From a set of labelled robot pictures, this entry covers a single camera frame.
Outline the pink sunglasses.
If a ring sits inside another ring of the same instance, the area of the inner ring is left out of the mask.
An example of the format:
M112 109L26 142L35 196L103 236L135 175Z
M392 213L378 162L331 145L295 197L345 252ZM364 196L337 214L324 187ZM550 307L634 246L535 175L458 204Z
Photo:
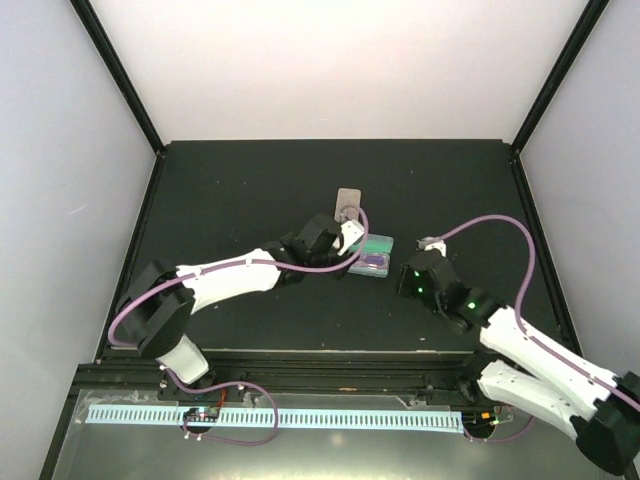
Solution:
M367 268L387 269L390 256L387 253L367 253L360 259Z

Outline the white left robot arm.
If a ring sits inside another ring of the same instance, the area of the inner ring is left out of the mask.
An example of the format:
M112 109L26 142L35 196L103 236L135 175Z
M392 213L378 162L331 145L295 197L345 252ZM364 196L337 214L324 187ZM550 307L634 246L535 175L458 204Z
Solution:
M308 275L341 276L358 259L368 233L363 212L353 218L318 214L299 232L235 258L177 267L153 262L122 297L108 341L156 361L191 398L205 398L215 376L186 333L191 317L235 297L298 284Z

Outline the black front mounting rail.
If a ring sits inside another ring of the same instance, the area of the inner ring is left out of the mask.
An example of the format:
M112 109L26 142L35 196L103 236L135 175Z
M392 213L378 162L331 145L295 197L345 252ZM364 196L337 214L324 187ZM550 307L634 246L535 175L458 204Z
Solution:
M256 384L275 394L399 395L431 402L466 404L473 397L471 375L479 372L487 352L418 351L277 352L208 351L211 371L191 384L187 393L160 366L127 354L112 352L93 363L80 365L70 392L82 390L142 390L162 400L180 403L221 398L206 387L224 384L226 399L239 400Z

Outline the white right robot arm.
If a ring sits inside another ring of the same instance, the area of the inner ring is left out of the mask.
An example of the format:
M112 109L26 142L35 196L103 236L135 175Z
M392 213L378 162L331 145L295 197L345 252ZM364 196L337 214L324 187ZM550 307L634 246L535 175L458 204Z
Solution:
M562 431L594 465L621 476L639 454L639 377L618 375L564 348L484 289L465 285L437 249L400 270L397 292L432 313L475 329L477 368L454 379L457 396L510 404Z

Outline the beige glasses case green lining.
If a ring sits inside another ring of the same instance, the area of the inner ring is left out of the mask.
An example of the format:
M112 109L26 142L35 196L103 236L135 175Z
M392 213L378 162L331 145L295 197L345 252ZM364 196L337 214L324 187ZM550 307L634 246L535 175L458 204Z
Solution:
M359 219L361 191L355 188L339 188L336 197L334 219L342 224Z

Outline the blue-grey glasses case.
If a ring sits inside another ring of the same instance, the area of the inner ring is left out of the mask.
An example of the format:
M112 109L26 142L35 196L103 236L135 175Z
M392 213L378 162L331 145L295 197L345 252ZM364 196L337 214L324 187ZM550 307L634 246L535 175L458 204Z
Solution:
M370 234L360 258L348 272L374 278L386 278L389 274L394 239L390 236Z

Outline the black right frame post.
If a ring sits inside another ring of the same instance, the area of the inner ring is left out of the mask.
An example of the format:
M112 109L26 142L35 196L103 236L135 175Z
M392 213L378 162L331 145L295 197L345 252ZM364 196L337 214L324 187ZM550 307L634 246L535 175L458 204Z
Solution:
M609 3L609 0L589 0L586 3L511 142L515 154L523 152Z

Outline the black frame post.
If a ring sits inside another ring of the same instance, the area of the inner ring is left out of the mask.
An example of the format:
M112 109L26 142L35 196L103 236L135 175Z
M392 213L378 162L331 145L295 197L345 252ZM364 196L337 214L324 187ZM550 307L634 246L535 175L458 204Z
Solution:
M586 3L511 142L515 154L523 152L609 3L609 0L589 0Z
M165 145L92 3L89 0L70 0L70 4L111 75L111 78L118 87L118 90L152 151L156 155L163 153Z

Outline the black left frame post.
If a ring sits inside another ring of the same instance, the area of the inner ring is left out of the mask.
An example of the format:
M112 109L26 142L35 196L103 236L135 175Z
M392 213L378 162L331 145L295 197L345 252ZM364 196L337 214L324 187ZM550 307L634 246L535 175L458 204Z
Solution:
M118 90L152 151L156 155L163 153L165 145L92 3L89 0L70 0L70 4L111 75L111 78L118 87Z

